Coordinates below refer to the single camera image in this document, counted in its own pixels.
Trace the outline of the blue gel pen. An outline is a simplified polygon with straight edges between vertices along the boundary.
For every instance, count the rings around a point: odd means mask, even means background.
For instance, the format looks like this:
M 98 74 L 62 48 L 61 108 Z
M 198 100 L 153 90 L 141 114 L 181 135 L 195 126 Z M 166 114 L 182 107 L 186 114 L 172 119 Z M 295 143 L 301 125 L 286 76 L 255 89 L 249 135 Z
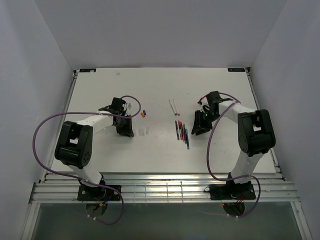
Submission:
M 185 142 L 186 142 L 187 149 L 189 150 L 190 149 L 189 134 L 186 128 L 185 128 Z

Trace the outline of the orange gel pen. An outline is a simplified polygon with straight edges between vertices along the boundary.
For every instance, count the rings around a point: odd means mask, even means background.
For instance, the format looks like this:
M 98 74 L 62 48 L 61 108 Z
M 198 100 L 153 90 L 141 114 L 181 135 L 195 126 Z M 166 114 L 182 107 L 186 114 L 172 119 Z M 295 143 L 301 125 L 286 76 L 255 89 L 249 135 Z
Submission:
M 177 122 L 177 125 L 178 125 L 179 138 L 180 138 L 180 140 L 183 140 L 180 121 Z

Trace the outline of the red gel pen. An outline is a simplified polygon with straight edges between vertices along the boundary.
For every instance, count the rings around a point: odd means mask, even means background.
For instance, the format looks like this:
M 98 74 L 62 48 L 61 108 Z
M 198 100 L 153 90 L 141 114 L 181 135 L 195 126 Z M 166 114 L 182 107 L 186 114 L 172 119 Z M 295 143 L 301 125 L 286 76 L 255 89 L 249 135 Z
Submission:
M 182 141 L 184 141 L 184 137 L 183 137 L 183 128 L 182 128 L 182 122 L 180 121 L 180 128 L 181 128 L 181 133 L 182 133 Z

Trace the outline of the purple gel pen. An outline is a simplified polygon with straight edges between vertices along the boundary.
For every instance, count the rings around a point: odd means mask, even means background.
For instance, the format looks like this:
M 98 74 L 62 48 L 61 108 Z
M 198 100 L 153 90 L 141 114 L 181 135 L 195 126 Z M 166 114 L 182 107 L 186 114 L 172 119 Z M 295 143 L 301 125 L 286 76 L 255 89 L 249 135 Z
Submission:
M 178 122 L 175 120 L 174 123 L 175 123 L 176 137 L 177 137 L 177 140 L 179 141 L 180 140 L 180 133 L 179 133 Z

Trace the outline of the blue capped white marker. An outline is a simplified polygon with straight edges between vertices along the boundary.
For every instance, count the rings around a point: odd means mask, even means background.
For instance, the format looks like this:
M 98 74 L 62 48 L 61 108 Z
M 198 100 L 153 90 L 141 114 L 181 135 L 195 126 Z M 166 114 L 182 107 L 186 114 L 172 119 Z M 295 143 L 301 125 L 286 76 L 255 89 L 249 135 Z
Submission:
M 177 116 L 177 112 L 176 112 L 176 110 L 174 109 L 174 106 L 173 106 L 171 100 L 169 99 L 168 102 L 169 102 L 169 105 L 170 105 L 170 107 L 171 107 L 171 110 L 172 110 L 173 114 L 174 114 L 175 116 Z

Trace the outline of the orange capped white marker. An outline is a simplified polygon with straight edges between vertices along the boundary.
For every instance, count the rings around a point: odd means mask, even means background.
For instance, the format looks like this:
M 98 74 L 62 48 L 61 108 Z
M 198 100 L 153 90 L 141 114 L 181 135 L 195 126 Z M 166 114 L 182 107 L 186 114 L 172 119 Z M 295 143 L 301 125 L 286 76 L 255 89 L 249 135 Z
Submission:
M 177 106 L 177 103 L 176 103 L 176 101 L 173 99 L 173 105 L 174 105 L 174 110 L 175 110 L 175 114 L 177 115 L 177 116 L 180 116 L 181 114 L 180 114 L 180 111 L 179 111 L 179 109 L 178 109 L 178 106 Z

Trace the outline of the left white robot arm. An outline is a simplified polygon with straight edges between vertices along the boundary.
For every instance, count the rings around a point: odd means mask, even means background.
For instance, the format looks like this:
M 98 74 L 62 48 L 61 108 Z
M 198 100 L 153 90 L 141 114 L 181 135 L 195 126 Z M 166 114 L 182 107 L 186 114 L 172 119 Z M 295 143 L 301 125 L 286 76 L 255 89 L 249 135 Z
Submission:
M 108 127 L 115 127 L 122 137 L 134 136 L 129 104 L 122 98 L 113 98 L 111 105 L 102 107 L 97 115 L 76 122 L 65 121 L 60 130 L 54 157 L 80 177 L 88 186 L 88 193 L 100 200 L 106 195 L 103 176 L 91 162 L 93 137 Z

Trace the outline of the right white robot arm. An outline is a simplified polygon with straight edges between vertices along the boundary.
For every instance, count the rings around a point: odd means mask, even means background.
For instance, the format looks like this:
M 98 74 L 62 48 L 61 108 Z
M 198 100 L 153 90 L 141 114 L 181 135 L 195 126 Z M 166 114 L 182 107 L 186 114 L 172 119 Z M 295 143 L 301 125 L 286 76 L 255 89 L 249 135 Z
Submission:
M 266 109 L 245 107 L 237 98 L 219 91 L 211 91 L 204 99 L 206 104 L 198 101 L 202 109 L 195 111 L 193 135 L 213 135 L 223 117 L 237 124 L 240 154 L 228 177 L 222 179 L 225 184 L 219 187 L 230 198 L 237 199 L 249 188 L 259 160 L 276 144 L 270 114 Z

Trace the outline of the right blue corner label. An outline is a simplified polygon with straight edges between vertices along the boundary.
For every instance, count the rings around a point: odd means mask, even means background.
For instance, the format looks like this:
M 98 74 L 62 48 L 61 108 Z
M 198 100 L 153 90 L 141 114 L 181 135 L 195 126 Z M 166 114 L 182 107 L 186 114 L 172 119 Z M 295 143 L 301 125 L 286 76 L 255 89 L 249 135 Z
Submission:
M 244 68 L 236 68 L 236 67 L 228 67 L 227 68 L 228 72 L 245 72 L 246 70 Z

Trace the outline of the blue corner label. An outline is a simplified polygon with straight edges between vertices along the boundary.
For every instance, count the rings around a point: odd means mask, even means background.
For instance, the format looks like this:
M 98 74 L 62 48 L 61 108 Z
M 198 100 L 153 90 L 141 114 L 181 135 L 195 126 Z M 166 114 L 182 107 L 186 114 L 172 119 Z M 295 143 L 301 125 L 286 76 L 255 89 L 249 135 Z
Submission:
M 96 68 L 81 68 L 79 70 L 80 73 L 95 73 L 96 72 Z
M 244 68 L 236 68 L 236 67 L 228 67 L 227 68 L 228 72 L 245 72 L 246 70 Z

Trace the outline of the left blue corner label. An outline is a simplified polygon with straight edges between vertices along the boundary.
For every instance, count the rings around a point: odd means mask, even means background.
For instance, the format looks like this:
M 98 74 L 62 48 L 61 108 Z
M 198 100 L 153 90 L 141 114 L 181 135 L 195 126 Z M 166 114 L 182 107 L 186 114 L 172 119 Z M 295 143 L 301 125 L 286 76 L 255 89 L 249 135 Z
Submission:
M 79 70 L 80 73 L 95 73 L 96 72 L 96 68 L 81 68 Z

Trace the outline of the aluminium rail frame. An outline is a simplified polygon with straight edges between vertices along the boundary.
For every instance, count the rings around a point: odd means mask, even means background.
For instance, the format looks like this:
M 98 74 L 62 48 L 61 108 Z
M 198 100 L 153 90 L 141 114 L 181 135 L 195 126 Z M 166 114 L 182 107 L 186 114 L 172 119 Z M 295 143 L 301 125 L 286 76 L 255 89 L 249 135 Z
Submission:
M 238 127 L 223 118 L 214 134 L 190 135 L 189 147 L 177 140 L 175 121 L 188 130 L 199 108 L 198 100 L 219 91 L 256 108 L 247 72 L 227 68 L 96 68 L 75 73 L 66 102 L 69 112 L 95 112 L 114 97 L 125 96 L 131 112 L 145 110 L 132 121 L 134 137 L 121 137 L 113 127 L 93 139 L 91 163 L 109 185 L 121 185 L 127 203 L 208 202 L 204 189 L 234 168 L 240 148 Z M 175 100 L 180 116 L 174 115 Z M 139 129 L 150 127 L 149 135 Z

